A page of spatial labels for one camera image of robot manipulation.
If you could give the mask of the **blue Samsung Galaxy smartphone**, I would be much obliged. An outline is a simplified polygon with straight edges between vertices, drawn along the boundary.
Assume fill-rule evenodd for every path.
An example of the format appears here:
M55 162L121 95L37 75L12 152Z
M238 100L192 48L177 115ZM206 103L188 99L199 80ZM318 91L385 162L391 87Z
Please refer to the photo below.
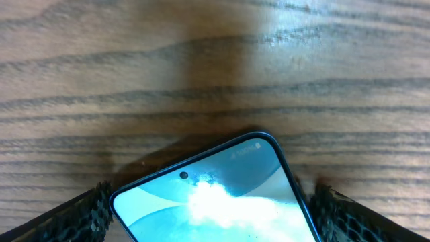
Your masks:
M280 145L262 131L119 188L110 208L133 241L319 240Z

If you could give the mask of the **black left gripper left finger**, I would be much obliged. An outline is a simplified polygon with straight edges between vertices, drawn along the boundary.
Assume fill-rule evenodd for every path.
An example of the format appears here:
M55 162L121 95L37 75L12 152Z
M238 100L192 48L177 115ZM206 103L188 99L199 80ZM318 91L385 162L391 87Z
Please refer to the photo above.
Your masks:
M109 202L111 194L111 183L99 182L94 188L1 234L1 240L104 241L113 221Z

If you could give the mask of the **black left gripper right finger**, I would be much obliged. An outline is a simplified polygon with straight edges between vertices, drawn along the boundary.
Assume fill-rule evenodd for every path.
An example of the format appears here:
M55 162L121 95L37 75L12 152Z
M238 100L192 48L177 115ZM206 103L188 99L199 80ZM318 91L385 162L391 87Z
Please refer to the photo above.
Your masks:
M308 208L321 241L429 242L325 184L316 184Z

